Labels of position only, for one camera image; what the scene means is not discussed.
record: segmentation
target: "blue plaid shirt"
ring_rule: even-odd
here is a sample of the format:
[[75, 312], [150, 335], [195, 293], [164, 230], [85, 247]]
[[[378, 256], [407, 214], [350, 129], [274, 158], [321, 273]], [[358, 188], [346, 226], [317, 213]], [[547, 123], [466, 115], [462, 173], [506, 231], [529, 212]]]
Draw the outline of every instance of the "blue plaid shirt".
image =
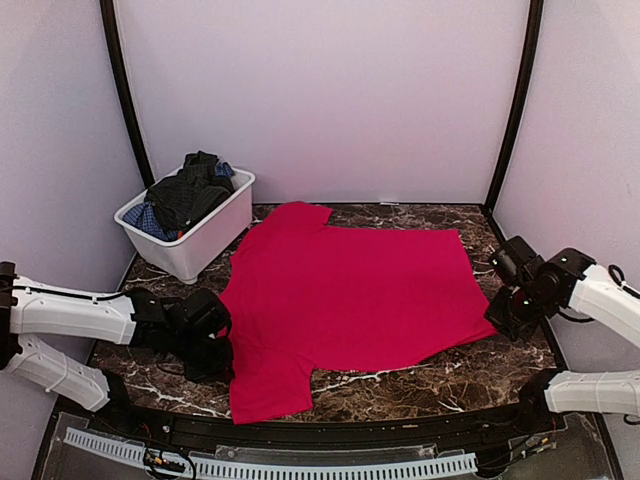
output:
[[165, 231], [162, 229], [153, 213], [151, 202], [144, 202], [131, 207], [131, 209], [123, 215], [122, 220], [163, 242], [173, 242], [178, 239], [178, 235], [180, 234], [177, 230]]

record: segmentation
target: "white cable tray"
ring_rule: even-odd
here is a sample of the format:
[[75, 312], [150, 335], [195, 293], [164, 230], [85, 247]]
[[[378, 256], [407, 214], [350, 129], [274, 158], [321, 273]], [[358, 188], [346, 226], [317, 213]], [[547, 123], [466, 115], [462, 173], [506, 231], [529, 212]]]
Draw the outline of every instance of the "white cable tray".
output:
[[[142, 442], [106, 438], [96, 433], [67, 428], [64, 442], [114, 462], [144, 468]], [[474, 473], [474, 453], [414, 462], [343, 467], [286, 466], [225, 462], [191, 455], [197, 478], [229, 480], [428, 480]], [[191, 478], [191, 467], [175, 453], [164, 458], [186, 466], [182, 477]]]

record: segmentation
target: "floor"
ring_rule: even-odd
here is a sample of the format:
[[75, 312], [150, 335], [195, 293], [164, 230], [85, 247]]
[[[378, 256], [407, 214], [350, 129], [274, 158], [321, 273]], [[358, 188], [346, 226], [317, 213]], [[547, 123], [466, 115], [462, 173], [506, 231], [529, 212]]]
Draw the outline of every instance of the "floor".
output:
[[[479, 208], [469, 205], [331, 205], [330, 225], [380, 229], [456, 229], [471, 260], [474, 275], [489, 299], [500, 281], [486, 262], [498, 245]], [[254, 207], [254, 224], [274, 206]], [[231, 276], [230, 257], [242, 237], [200, 275], [196, 285], [138, 259], [127, 287], [145, 287], [161, 296], [186, 296], [206, 287], [224, 290]], [[230, 418], [229, 386], [193, 384], [181, 376], [175, 359], [149, 350], [98, 342], [90, 364], [123, 376], [135, 404], [176, 413]], [[555, 363], [540, 331], [533, 340], [511, 343], [502, 336], [456, 347], [399, 371], [315, 371], [311, 380], [315, 407], [281, 419], [287, 422], [362, 422], [410, 419], [466, 412], [516, 403], [518, 390], [535, 372]]]

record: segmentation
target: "black metal frame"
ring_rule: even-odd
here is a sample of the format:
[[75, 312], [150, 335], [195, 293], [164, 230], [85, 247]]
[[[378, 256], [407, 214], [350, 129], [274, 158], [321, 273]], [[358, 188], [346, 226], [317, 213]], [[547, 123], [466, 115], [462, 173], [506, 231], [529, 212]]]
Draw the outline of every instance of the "black metal frame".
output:
[[[140, 127], [127, 80], [113, 0], [100, 0], [100, 5], [122, 113], [127, 124], [140, 175], [145, 186], [148, 187], [154, 183], [154, 178], [140, 134]], [[493, 217], [493, 211], [505, 180], [524, 111], [542, 20], [542, 7], [543, 0], [530, 0], [518, 79], [502, 147], [485, 203], [478, 205], [500, 243], [505, 241], [505, 237]], [[542, 329], [555, 357], [556, 365], [563, 369], [567, 368], [566, 361], [548, 322], [542, 322]], [[479, 422], [499, 422], [501, 419], [509, 418], [518, 408], [517, 405], [505, 405], [477, 412], [411, 419], [409, 421], [411, 428], [406, 428], [407, 421], [366, 422], [360, 424], [286, 424], [267, 422], [260, 425], [234, 426], [229, 420], [173, 414], [140, 407], [135, 408], [136, 412], [145, 419], [151, 428], [154, 438], [171, 443], [176, 447], [209, 451], [215, 450], [219, 443], [302, 450], [357, 449], [437, 443], [441, 450], [465, 448], [467, 451], [474, 451], [482, 455], [483, 452], [495, 454], [496, 449], [504, 450], [508, 448], [507, 442], [509, 439], [518, 435], [512, 426], [492, 427], [486, 430], [478, 429]], [[79, 409], [73, 402], [64, 398], [58, 400], [49, 420], [47, 433], [42, 443], [44, 448], [40, 449], [33, 479], [38, 478], [37, 475], [42, 469], [46, 456], [46, 446], [51, 441], [51, 434], [60, 412], [91, 418], [90, 413]], [[599, 414], [594, 414], [593, 417], [609, 455], [614, 476], [622, 479], [620, 464], [603, 417]], [[92, 423], [92, 427], [101, 430], [105, 429], [104, 425], [95, 421]]]
[[533, 72], [533, 61], [536, 56], [536, 48], [538, 46], [538, 34], [540, 33], [540, 24], [542, 23], [542, 6], [544, 0], [531, 0], [529, 4], [529, 19], [527, 20], [527, 31], [524, 37], [524, 47], [522, 49], [522, 58], [520, 59], [520, 69], [518, 70], [518, 79], [516, 81], [516, 89], [513, 94], [511, 103], [511, 111], [507, 120], [507, 128], [504, 132], [502, 147], [498, 155], [496, 169], [493, 172], [489, 192], [484, 202], [484, 207], [489, 214], [493, 213], [500, 196], [500, 190], [504, 184], [507, 175], [509, 162], [513, 153], [513, 147], [518, 136], [522, 113], [524, 112], [524, 104], [527, 100], [527, 92], [529, 91], [529, 82], [531, 73]]
[[140, 177], [144, 182], [145, 188], [155, 183], [149, 157], [144, 147], [142, 133], [140, 132], [140, 124], [136, 115], [136, 109], [129, 88], [127, 79], [127, 70], [122, 56], [122, 46], [120, 44], [120, 35], [118, 34], [118, 21], [116, 18], [113, 0], [100, 0], [100, 10], [102, 12], [102, 24], [104, 26], [104, 35], [107, 40], [107, 49], [109, 50], [109, 59], [111, 60], [111, 70], [113, 71], [113, 79], [118, 90], [118, 98], [120, 99], [120, 108], [122, 116], [127, 126], [131, 148], [136, 157]]

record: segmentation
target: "wire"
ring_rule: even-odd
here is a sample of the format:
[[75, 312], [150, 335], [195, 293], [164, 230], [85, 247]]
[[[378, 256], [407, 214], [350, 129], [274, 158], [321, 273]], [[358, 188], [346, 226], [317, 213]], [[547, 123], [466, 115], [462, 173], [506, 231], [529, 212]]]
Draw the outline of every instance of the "wire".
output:
[[628, 287], [626, 285], [624, 272], [622, 271], [622, 269], [619, 266], [611, 264], [611, 265], [609, 265], [608, 271], [609, 271], [609, 276], [611, 276], [611, 279], [614, 282], [616, 282], [616, 285], [621, 287], [622, 290], [627, 292], [632, 297], [637, 298], [638, 300], [640, 300], [640, 292], [638, 292], [638, 291], [634, 290], [633, 288], [630, 288], [630, 287]]
[[182, 370], [179, 372], [176, 370], [164, 368], [161, 365], [162, 364], [160, 362], [156, 362], [156, 368], [160, 370], [162, 373], [166, 373], [167, 375], [184, 375], [184, 372], [185, 372], [184, 365], [182, 366]]
[[624, 423], [626, 423], [627, 425], [634, 426], [634, 427], [640, 425], [640, 420], [629, 420], [631, 418], [631, 416], [632, 415], [625, 415], [624, 417], [622, 417], [622, 420], [624, 421]]
[[106, 296], [102, 296], [102, 297], [92, 297], [91, 295], [83, 295], [80, 293], [70, 293], [70, 292], [61, 292], [58, 290], [50, 290], [48, 288], [40, 288], [40, 287], [31, 287], [28, 285], [14, 285], [13, 287], [7, 287], [4, 288], [2, 290], [0, 290], [0, 292], [5, 292], [5, 291], [10, 291], [10, 290], [27, 290], [29, 289], [32, 292], [36, 292], [36, 293], [46, 293], [49, 295], [57, 295], [59, 297], [68, 297], [68, 298], [79, 298], [82, 300], [95, 300], [97, 302], [107, 302], [109, 300], [114, 300], [116, 298], [120, 298], [128, 293], [131, 293], [131, 290], [127, 290], [126, 292], [118, 292], [118, 293], [114, 293], [113, 295], [106, 295]]
[[558, 315], [560, 315], [565, 320], [569, 320], [570, 322], [574, 322], [574, 323], [590, 323], [590, 322], [593, 322], [593, 318], [591, 318], [591, 317], [576, 318], [576, 317], [572, 317], [571, 315], [567, 315], [566, 313], [564, 313], [562, 311], [559, 311]]
[[[145, 454], [147, 453], [147, 450], [149, 450], [149, 446], [150, 446], [151, 444], [154, 444], [154, 445], [157, 445], [157, 446], [163, 447], [163, 448], [164, 448], [164, 450], [167, 450], [167, 451], [169, 451], [169, 452], [176, 453], [176, 454], [177, 454], [177, 455], [179, 455], [183, 460], [185, 460], [185, 461], [189, 464], [189, 466], [191, 467], [191, 480], [197, 480], [196, 465], [195, 465], [195, 463], [193, 463], [193, 460], [191, 460], [191, 458], [190, 458], [188, 455], [184, 454], [184, 453], [182, 452], [182, 450], [180, 450], [179, 448], [174, 447], [173, 445], [169, 445], [168, 443], [161, 442], [160, 440], [156, 440], [156, 439], [152, 438], [152, 437], [151, 437], [151, 431], [149, 430], [149, 426], [148, 426], [148, 425], [146, 425], [145, 423], [142, 423], [141, 425], [142, 425], [142, 427], [147, 431], [147, 434], [148, 434], [149, 436], [148, 436], [148, 437], [141, 437], [141, 436], [138, 436], [138, 435], [130, 435], [130, 434], [128, 434], [128, 433], [124, 433], [124, 432], [122, 432], [122, 431], [118, 430], [117, 428], [115, 428], [115, 427], [111, 426], [111, 425], [110, 425], [109, 423], [107, 423], [104, 419], [102, 419], [102, 418], [100, 418], [100, 417], [98, 417], [98, 416], [96, 416], [96, 415], [94, 415], [94, 416], [93, 416], [93, 418], [94, 418], [94, 419], [96, 419], [96, 420], [98, 420], [100, 423], [102, 423], [103, 425], [105, 425], [107, 428], [109, 428], [110, 430], [113, 430], [115, 433], [117, 433], [118, 435], [120, 435], [120, 436], [122, 436], [122, 437], [125, 437], [125, 438], [128, 438], [128, 439], [131, 439], [131, 440], [138, 440], [138, 441], [140, 441], [140, 442], [144, 443], [144, 445], [145, 445]], [[164, 450], [163, 450], [163, 449], [160, 449], [160, 453], [159, 453], [160, 458], [162, 458], [162, 454], [164, 453]], [[156, 476], [155, 478], [165, 478], [165, 479], [167, 479], [167, 478], [173, 478], [173, 477], [171, 477], [171, 476], [166, 476], [165, 474], [160, 473], [160, 472], [158, 472], [158, 474], [159, 474], [159, 475], [162, 475], [163, 477]]]
[[491, 465], [492, 463], [495, 463], [498, 460], [502, 460], [503, 458], [506, 458], [506, 457], [510, 456], [513, 452], [518, 450], [522, 445], [524, 445], [529, 440], [531, 440], [533, 437], [538, 435], [540, 433], [540, 430], [542, 430], [542, 428], [544, 426], [545, 426], [545, 423], [542, 422], [540, 425], [538, 425], [538, 427], [536, 427], [536, 429], [533, 431], [533, 433], [531, 435], [526, 437], [524, 440], [518, 442], [516, 445], [514, 445], [512, 448], [510, 448], [508, 452], [503, 453], [502, 455], [500, 455], [499, 457], [494, 458], [493, 460], [489, 460], [488, 462], [485, 462], [483, 464], [478, 465], [478, 468], [485, 468], [485, 469], [488, 469], [488, 470], [498, 469], [498, 467], [487, 467], [487, 465]]

